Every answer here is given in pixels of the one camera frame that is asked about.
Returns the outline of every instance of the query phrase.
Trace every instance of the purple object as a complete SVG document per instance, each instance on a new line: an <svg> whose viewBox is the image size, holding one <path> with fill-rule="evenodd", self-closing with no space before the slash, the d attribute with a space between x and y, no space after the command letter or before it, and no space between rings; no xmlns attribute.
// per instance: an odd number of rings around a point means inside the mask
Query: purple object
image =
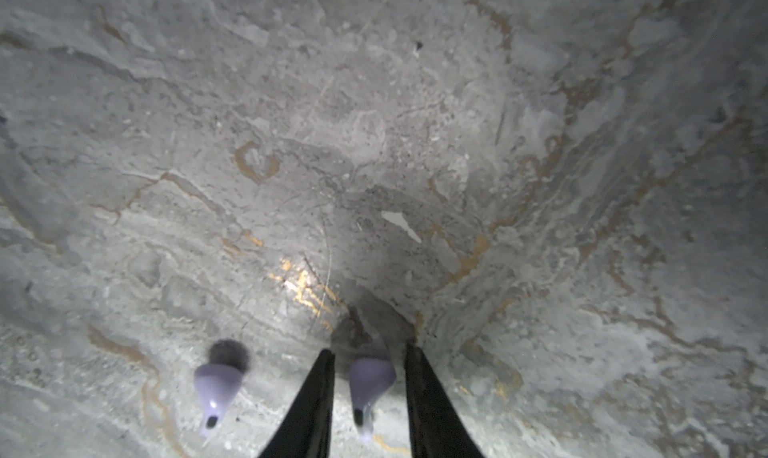
<svg viewBox="0 0 768 458"><path fill-rule="evenodd" d="M200 435L208 437L224 418L243 384L243 374L224 364L205 364L194 372L194 387L203 407Z"/></svg>
<svg viewBox="0 0 768 458"><path fill-rule="evenodd" d="M395 367L389 360L360 358L350 367L352 412L360 439L373 436L373 405L395 383Z"/></svg>

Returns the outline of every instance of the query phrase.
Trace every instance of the purple teardrop-shaped object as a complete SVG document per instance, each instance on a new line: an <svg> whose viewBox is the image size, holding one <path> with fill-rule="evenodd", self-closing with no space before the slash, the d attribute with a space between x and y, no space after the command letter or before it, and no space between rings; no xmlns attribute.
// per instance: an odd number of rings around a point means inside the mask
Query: purple teardrop-shaped object
<svg viewBox="0 0 768 458"><path fill-rule="evenodd" d="M395 367L389 360L360 358L350 367L350 393L355 425L360 437L368 441L373 433L373 404L395 383Z"/></svg>
<svg viewBox="0 0 768 458"><path fill-rule="evenodd" d="M243 374L223 364L205 364L194 372L194 387L203 407L200 434L208 437L221 423L243 384Z"/></svg>

